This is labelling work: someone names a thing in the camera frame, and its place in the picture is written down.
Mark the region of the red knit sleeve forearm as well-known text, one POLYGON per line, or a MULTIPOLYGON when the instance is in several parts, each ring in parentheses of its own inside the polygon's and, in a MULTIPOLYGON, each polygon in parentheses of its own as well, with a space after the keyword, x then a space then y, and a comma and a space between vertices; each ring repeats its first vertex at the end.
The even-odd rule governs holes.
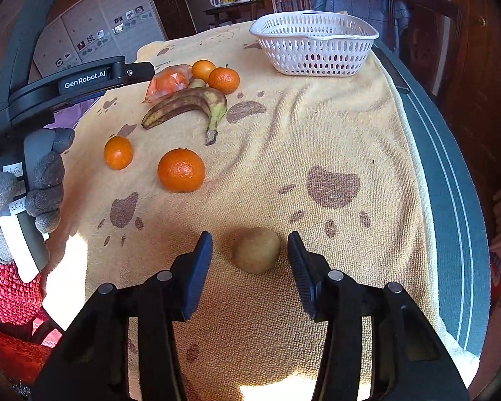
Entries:
POLYGON ((10 382, 33 384, 60 341, 56 328, 42 342, 33 340, 35 331, 47 322, 40 277, 25 283, 15 264, 0 264, 0 371, 10 382))

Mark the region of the grey gloved left hand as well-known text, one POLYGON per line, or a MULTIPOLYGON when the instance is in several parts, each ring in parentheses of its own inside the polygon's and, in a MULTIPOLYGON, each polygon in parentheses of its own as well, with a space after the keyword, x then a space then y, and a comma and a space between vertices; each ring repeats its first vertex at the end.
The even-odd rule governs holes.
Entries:
MULTIPOLYGON (((33 218, 33 224, 41 235, 57 229, 60 221, 60 207, 63 202, 63 179, 65 167, 61 157, 71 147, 73 129, 49 129, 53 137, 50 151, 29 167, 29 191, 26 194, 25 214, 33 218)), ((0 212, 7 209, 19 194, 21 183, 12 173, 0 170, 0 212)), ((0 264, 11 264, 11 254, 0 225, 0 264)))

